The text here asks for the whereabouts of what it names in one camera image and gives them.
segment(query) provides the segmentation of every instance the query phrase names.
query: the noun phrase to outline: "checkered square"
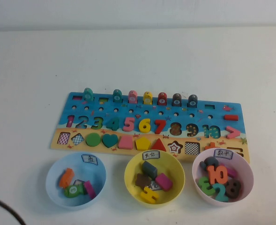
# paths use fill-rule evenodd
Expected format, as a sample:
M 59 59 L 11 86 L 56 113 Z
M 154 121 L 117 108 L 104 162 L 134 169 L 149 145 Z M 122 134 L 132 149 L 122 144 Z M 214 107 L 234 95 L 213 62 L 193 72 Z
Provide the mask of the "checkered square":
M 188 155 L 198 155 L 200 153 L 200 144 L 195 142 L 185 142 L 185 153 Z
M 82 137 L 81 134 L 77 134 L 73 138 L 71 138 L 71 140 L 74 145 L 78 145 L 79 143 L 81 143 L 84 140 L 84 138 Z
M 67 144 L 70 137 L 70 133 L 61 132 L 58 140 L 58 144 Z

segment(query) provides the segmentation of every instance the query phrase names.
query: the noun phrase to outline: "number puzzle board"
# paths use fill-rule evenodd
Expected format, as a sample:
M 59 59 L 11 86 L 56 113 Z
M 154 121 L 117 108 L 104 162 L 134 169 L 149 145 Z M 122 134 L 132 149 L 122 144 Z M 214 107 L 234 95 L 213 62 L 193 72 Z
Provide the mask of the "number puzzle board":
M 157 105 L 153 98 L 152 105 L 144 105 L 143 97 L 138 97 L 137 104 L 129 104 L 128 96 L 122 96 L 122 103 L 113 102 L 110 94 L 94 94 L 93 101 L 85 101 L 83 93 L 71 92 L 67 98 L 59 124 L 55 130 L 51 148 L 80 150 L 110 154 L 135 155 L 135 141 L 145 137 L 151 142 L 150 149 L 159 138 L 167 152 L 182 161 L 192 162 L 207 148 L 221 147 L 240 154 L 249 162 L 247 139 L 241 105 L 237 103 L 198 101 L 197 108 L 187 107 L 188 100 L 182 99 L 182 106 L 171 106 L 172 99 L 167 99 L 167 106 Z M 238 115 L 238 121 L 224 120 L 224 115 Z M 106 124 L 119 118 L 119 129 L 113 131 Z M 126 117 L 134 117 L 134 130 L 122 130 Z M 150 119 L 150 132 L 139 131 L 142 119 Z M 166 120 L 166 126 L 160 134 L 155 134 L 155 120 Z M 239 136 L 227 139 L 227 126 L 241 132 Z M 107 148 L 102 142 L 90 147 L 85 137 L 90 133 L 116 134 L 120 140 L 123 135 L 133 137 L 132 150 L 119 149 L 118 143 Z

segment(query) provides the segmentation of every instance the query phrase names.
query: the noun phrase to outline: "plastic bowl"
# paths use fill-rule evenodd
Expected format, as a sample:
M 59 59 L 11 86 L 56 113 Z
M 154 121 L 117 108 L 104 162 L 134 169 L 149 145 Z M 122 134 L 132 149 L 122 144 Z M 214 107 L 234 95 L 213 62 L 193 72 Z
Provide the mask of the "plastic bowl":
M 198 181 L 198 179 L 202 176 L 208 176 L 208 173 L 199 166 L 199 163 L 210 156 L 215 156 L 219 163 L 224 164 L 225 167 L 234 169 L 238 173 L 235 179 L 239 180 L 242 186 L 238 198 L 230 199 L 229 202 L 220 202 L 215 200 L 212 196 L 207 196 L 198 187 L 196 181 Z M 254 174 L 251 170 L 250 165 L 238 153 L 235 153 L 228 149 L 213 148 L 200 153 L 193 162 L 192 177 L 199 195 L 206 202 L 215 206 L 228 206 L 246 198 L 254 186 Z
M 71 168 L 75 174 L 71 185 L 75 180 L 91 182 L 97 195 L 94 199 L 91 200 L 89 195 L 79 195 L 75 198 L 65 197 L 64 189 L 59 187 L 59 182 L 67 168 Z M 79 210 L 97 201 L 104 188 L 105 180 L 106 171 L 102 161 L 90 153 L 77 152 L 59 159 L 52 165 L 46 177 L 46 191 L 57 205 L 70 210 Z
M 142 163 L 145 160 L 157 168 L 158 175 L 164 173 L 173 182 L 172 188 L 167 192 L 156 190 L 160 197 L 155 204 L 144 202 L 140 197 L 140 193 L 143 190 L 135 185 L 137 174 L 142 173 Z M 164 151 L 150 150 L 135 155 L 128 162 L 124 173 L 124 182 L 131 196 L 143 206 L 159 208 L 175 200 L 180 195 L 185 185 L 185 172 L 180 162 L 174 156 Z

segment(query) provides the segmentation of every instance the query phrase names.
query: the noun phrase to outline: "yellow bowl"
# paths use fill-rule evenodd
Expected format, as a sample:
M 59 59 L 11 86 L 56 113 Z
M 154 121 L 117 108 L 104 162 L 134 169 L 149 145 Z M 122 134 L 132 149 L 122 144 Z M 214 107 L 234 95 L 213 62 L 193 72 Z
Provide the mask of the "yellow bowl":
M 137 174 L 142 173 L 142 163 L 145 160 L 157 168 L 158 175 L 164 173 L 173 182 L 173 186 L 169 191 L 156 191 L 159 194 L 159 199 L 155 204 L 144 202 L 140 197 L 143 190 L 135 185 Z M 185 172 L 174 156 L 159 150 L 143 151 L 128 162 L 124 173 L 124 182 L 132 197 L 145 207 L 155 209 L 170 203 L 180 195 L 185 185 Z

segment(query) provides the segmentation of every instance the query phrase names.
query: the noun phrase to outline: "pink number 5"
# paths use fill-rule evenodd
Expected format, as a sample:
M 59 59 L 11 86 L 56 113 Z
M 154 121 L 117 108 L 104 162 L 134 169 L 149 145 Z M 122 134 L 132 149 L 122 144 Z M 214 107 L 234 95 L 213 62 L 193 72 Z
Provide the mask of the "pink number 5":
M 124 122 L 123 131 L 129 132 L 134 129 L 134 117 L 126 117 Z

